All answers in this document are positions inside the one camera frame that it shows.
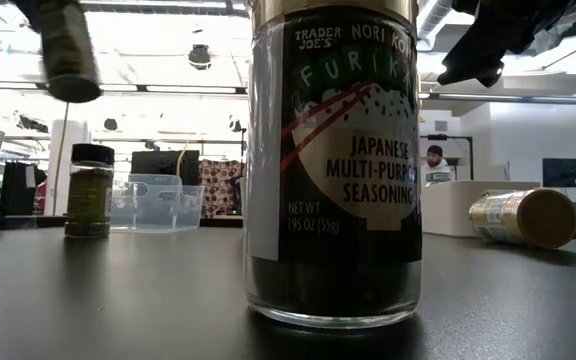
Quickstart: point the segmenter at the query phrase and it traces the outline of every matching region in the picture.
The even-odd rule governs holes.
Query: person
[[[455,175],[448,166],[448,162],[444,159],[444,149],[439,145],[432,145],[426,151],[426,163],[421,167],[421,181],[423,184],[428,182],[427,175],[433,173],[446,173],[449,174],[450,180],[455,180]]]

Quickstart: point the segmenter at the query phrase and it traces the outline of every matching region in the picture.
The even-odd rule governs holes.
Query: black table
[[[531,252],[427,236],[418,314],[331,333],[247,310],[240,229],[62,231],[0,233],[0,359],[576,360],[576,242]]]

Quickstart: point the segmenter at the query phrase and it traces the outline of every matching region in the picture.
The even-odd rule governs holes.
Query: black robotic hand
[[[475,16],[466,34],[443,61],[442,85],[477,79],[491,87],[501,77],[507,51],[525,51],[541,30],[549,30],[576,0],[453,0],[456,11]]]

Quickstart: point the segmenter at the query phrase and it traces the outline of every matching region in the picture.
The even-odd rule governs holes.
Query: cylindrical object
[[[313,327],[411,316],[421,282],[413,1],[253,3],[252,308]]]
[[[104,238],[110,233],[115,151],[95,144],[72,147],[66,237]]]
[[[556,249],[576,234],[576,207],[554,190],[517,191],[477,200],[470,221],[487,240]]]
[[[48,92],[85,103],[101,96],[84,11],[77,0],[40,0],[39,23]]]

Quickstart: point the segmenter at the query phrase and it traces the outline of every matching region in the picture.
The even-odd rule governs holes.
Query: black label
[[[380,13],[286,17],[279,260],[421,258],[415,42]]]

